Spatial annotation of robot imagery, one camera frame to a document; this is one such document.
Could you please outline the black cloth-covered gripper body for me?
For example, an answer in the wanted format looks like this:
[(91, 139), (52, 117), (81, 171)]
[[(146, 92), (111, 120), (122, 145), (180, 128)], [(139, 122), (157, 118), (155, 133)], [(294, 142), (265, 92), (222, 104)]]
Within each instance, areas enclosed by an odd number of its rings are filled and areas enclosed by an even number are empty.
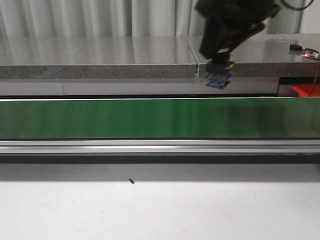
[(195, 10), (205, 19), (199, 52), (207, 60), (230, 54), (244, 41), (265, 29), (281, 7), (273, 0), (199, 0)]

